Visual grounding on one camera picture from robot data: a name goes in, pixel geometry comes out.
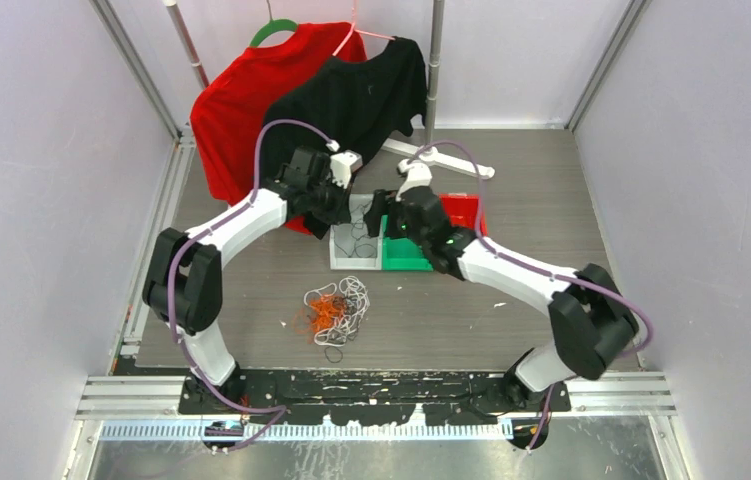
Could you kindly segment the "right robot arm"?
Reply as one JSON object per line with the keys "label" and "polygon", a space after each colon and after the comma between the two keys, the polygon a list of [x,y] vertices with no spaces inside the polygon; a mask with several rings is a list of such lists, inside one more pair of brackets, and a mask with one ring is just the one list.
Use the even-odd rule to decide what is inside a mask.
{"label": "right robot arm", "polygon": [[524,354],[509,370],[509,403],[533,409],[546,388],[571,378],[597,380],[639,332],[635,308],[603,267],[557,267],[496,244],[455,224],[427,186],[377,190],[364,220],[370,233],[414,243],[432,268],[505,293],[544,314],[550,344]]}

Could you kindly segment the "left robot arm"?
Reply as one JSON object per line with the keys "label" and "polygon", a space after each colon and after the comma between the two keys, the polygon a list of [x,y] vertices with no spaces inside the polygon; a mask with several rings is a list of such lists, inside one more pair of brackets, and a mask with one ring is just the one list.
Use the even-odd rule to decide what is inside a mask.
{"label": "left robot arm", "polygon": [[187,231],[157,237],[142,291],[143,302],[186,349],[191,369],[206,383],[203,398],[220,413],[243,397],[238,363],[221,334],[223,270],[247,246],[296,217],[328,226],[344,221],[362,157],[300,147],[278,174],[235,206]]}

